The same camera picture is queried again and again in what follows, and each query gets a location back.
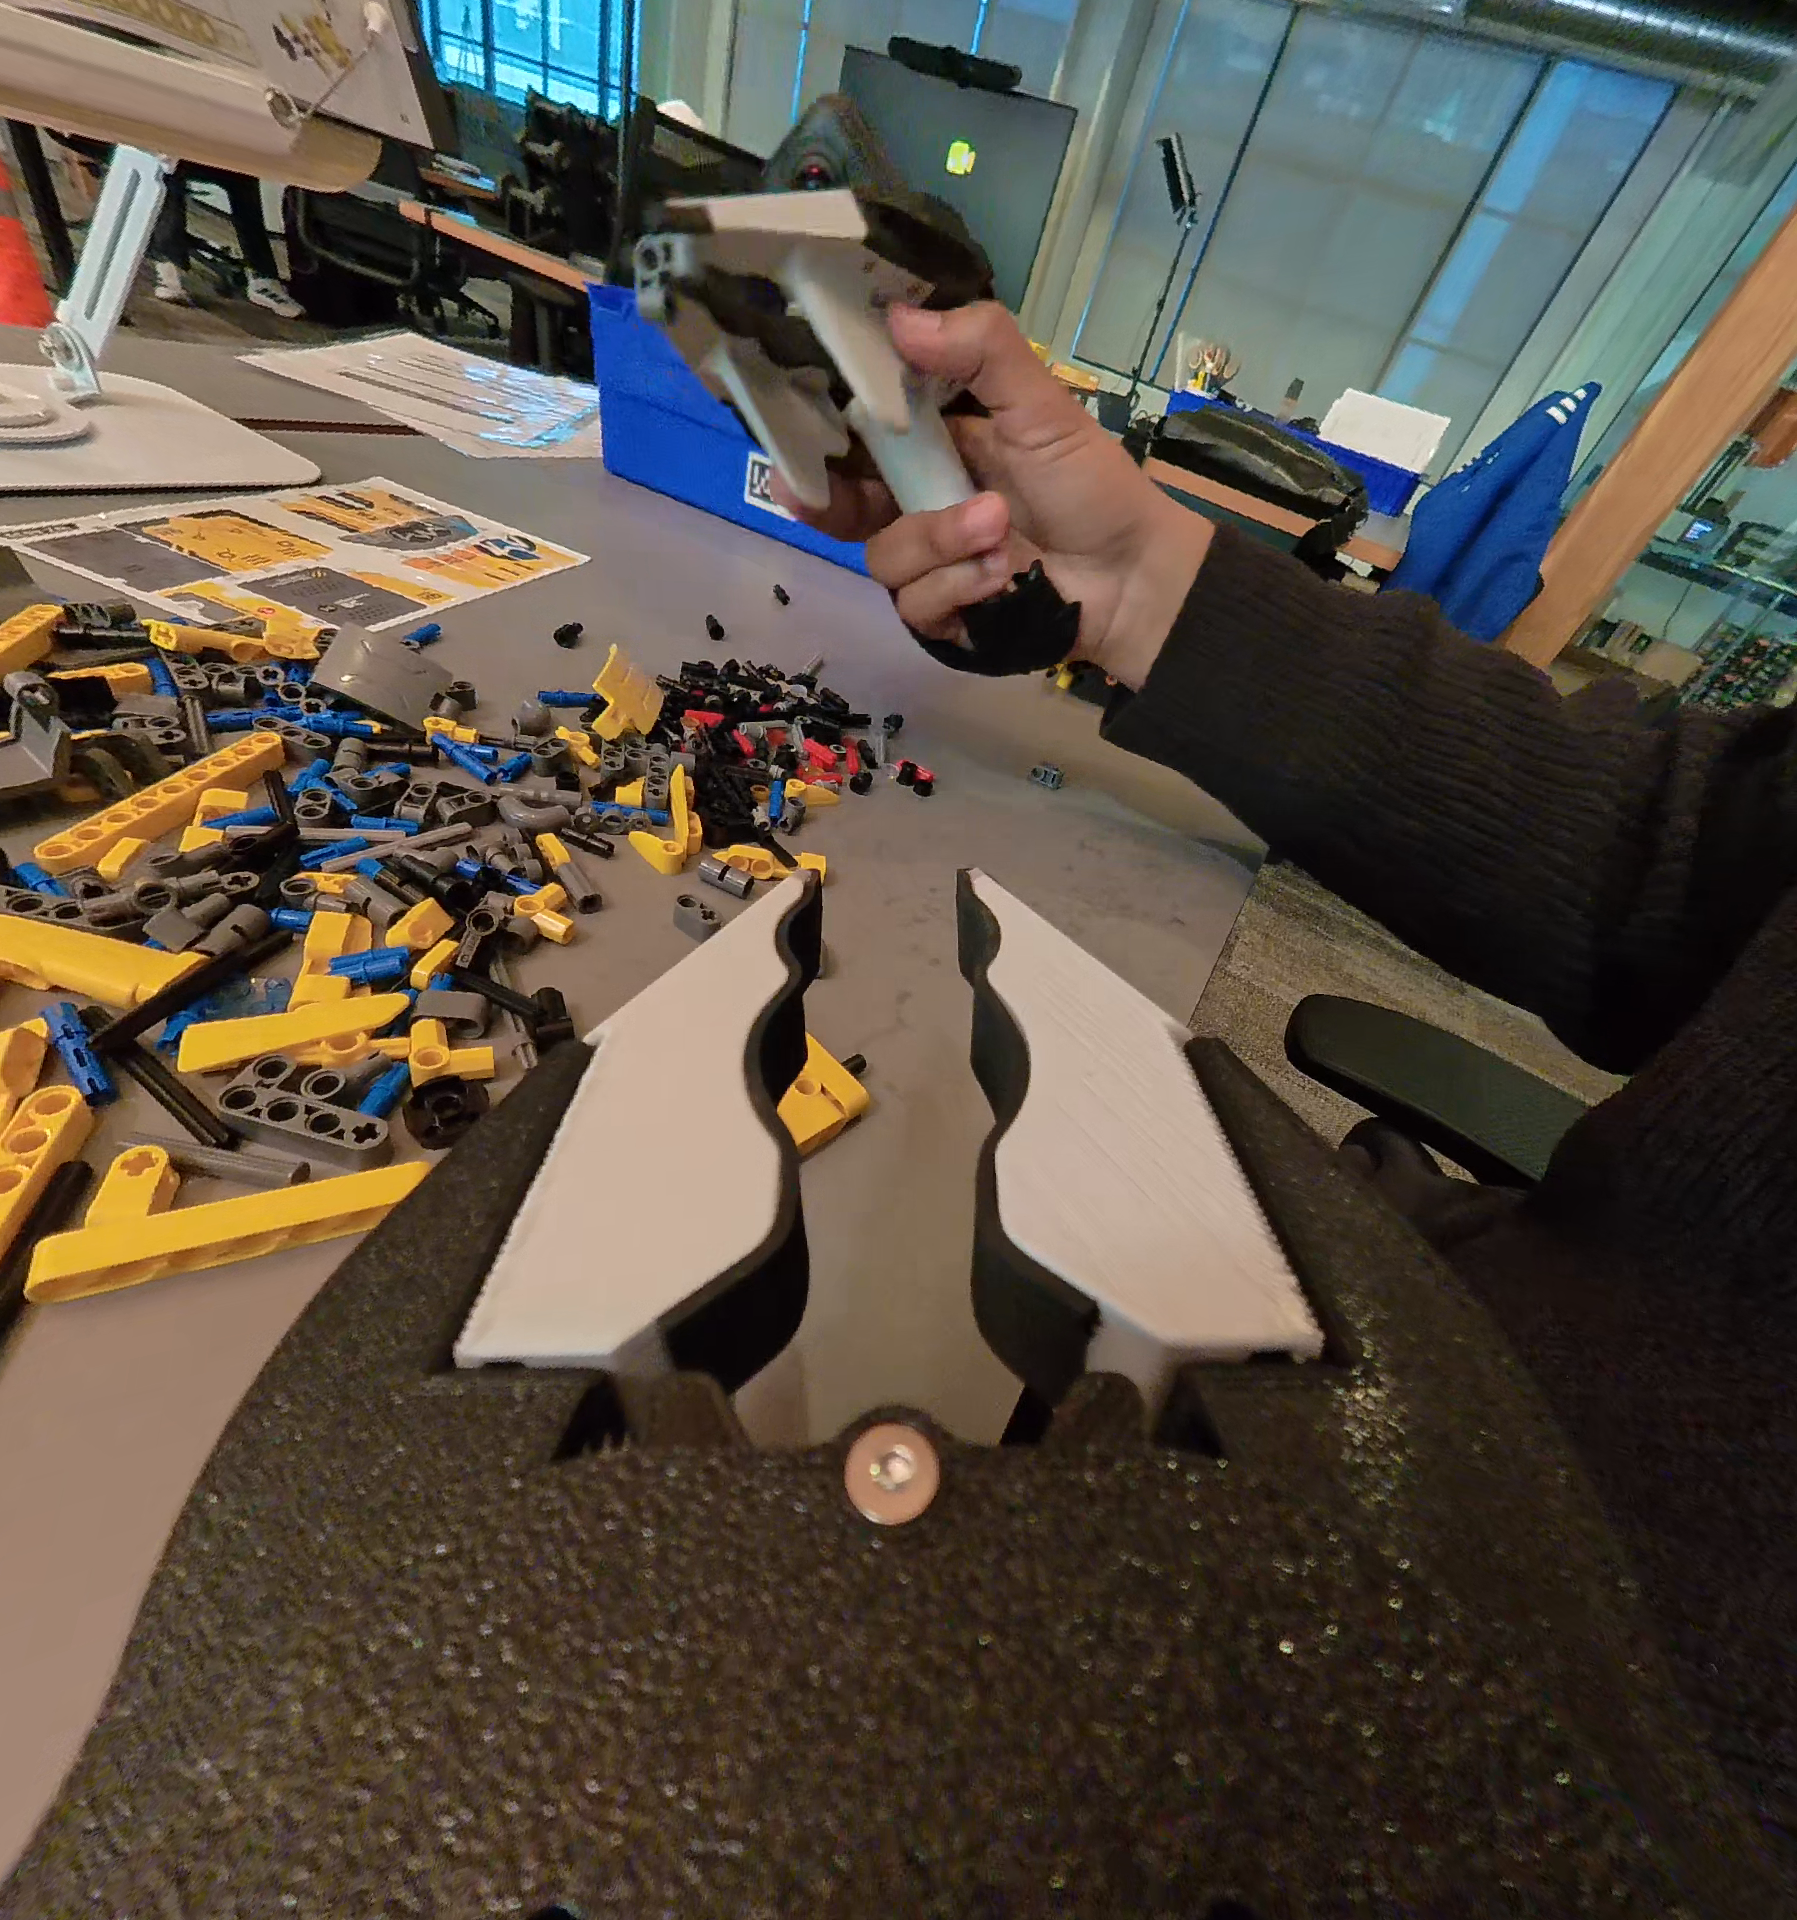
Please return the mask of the yellow black sticker sheet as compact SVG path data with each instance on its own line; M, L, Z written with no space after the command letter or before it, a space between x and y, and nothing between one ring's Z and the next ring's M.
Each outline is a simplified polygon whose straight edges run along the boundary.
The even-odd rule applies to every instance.
M357 482L178 506L0 526L0 548L169 614L309 614L331 629L406 629L589 555L493 516Z

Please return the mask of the black light stand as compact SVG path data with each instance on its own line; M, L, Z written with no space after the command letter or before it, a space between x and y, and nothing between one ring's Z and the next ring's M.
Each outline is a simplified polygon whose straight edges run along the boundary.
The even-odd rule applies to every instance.
M1184 135L1180 131L1162 135L1158 138L1158 157L1162 157L1162 174L1163 174L1163 191L1171 191L1174 255L1171 255L1171 269L1162 272L1162 288L1158 288L1158 299L1154 299L1154 321L1148 321L1148 328L1141 338L1141 350L1132 359L1132 391L1148 384L1148 378L1154 378L1154 359L1158 359L1154 349L1158 349L1162 321L1171 312L1187 243L1192 243L1192 234L1200 225L1200 185L1194 185Z

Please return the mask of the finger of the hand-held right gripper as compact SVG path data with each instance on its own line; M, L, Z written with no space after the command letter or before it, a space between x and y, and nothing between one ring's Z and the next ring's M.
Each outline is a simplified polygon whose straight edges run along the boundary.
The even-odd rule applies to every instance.
M711 391L741 381L839 384L813 325L765 278L684 278L684 359Z
M869 288L881 272L868 248L869 222L854 185L671 201L661 229L699 234L700 278L729 272L790 288L799 272L831 272L847 288Z

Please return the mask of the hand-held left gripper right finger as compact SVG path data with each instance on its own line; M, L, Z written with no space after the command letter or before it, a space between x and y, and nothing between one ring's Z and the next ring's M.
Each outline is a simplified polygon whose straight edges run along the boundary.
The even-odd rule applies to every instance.
M1194 1035L995 875L958 872L970 1071L988 1098L970 1306L1013 1426L1120 1377L1320 1366L1320 1313L1194 1065Z

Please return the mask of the black display screen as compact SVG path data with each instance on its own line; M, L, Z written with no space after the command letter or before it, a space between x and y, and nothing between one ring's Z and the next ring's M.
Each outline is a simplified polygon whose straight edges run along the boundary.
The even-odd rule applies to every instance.
M911 191L950 202L1019 306L1043 248L1077 110L1019 85L1022 71L950 43L845 46L839 91Z

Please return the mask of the dark grey panel piece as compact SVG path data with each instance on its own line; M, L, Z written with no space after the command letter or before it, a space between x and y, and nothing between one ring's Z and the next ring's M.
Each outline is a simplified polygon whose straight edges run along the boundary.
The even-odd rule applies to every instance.
M398 729L424 729L432 697L442 697L457 677L412 652L402 636L382 636L366 629L336 629L314 668L309 689L350 703Z

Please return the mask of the large yellow curved panel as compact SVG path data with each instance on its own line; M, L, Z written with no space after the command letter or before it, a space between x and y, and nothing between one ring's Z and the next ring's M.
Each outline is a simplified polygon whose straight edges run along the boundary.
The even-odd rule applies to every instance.
M594 680L589 729L597 743L651 739L661 708L661 683L616 642Z

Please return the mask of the yellow flat panel piece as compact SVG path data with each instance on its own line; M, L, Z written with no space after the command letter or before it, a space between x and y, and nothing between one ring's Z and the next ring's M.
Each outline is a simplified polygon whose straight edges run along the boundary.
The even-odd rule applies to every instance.
M861 1055L834 1059L827 1044L804 1035L804 1063L777 1104L799 1157L813 1157L869 1110L861 1077Z

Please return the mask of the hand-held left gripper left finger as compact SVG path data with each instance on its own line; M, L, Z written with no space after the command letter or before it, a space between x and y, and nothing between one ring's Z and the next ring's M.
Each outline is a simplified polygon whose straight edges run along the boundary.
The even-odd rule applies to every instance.
M750 1382L792 1344L812 1250L779 1103L818 960L823 884L779 879L594 1026L459 1369Z

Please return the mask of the white instruction paper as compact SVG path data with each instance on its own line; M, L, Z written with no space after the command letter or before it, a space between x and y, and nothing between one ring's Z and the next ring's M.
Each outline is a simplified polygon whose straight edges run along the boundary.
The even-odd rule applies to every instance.
M376 409L472 458L604 458L604 395L422 336L263 349L244 364Z

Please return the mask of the person's right hand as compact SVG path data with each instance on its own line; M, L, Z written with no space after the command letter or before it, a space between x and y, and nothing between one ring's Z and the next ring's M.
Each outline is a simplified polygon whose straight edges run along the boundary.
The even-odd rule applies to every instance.
M1000 303L900 303L890 336L913 371L950 378L978 405L978 415L950 421L974 499L900 510L869 468L831 468L823 506L799 503L779 471L777 503L827 536L861 544L868 575L946 668L970 652L962 612L1043 567L1077 606L1069 656L1142 689L1218 527L1141 471Z

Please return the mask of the pile of toy building pieces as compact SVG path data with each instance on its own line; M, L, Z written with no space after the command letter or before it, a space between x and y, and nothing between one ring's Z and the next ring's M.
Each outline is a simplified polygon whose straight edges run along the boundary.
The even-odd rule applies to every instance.
M514 966L584 937L616 853L711 937L713 896L827 875L813 812L935 787L823 661L684 661L622 743L594 683L487 722L457 677L415 731L309 689L309 614L4 593L0 1354L31 1311L376 1226L574 1040Z

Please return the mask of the wooden beam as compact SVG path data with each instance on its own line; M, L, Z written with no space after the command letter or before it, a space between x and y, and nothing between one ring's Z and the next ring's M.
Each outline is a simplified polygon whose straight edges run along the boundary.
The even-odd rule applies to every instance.
M1605 606L1660 526L1797 364L1797 208L1710 316L1546 555L1546 589L1497 652L1551 668Z

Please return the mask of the black bag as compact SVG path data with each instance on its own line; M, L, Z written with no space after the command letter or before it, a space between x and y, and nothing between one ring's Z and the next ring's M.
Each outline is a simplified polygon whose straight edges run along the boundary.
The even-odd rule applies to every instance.
M1148 455L1346 534L1370 510L1360 471L1250 409L1200 405L1171 414L1154 428Z

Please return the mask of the blue plastic bin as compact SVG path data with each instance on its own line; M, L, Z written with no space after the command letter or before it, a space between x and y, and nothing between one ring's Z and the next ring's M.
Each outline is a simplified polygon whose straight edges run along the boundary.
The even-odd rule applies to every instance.
M605 471L868 575L861 544L834 544L772 499L765 455L629 288L589 288L594 384Z

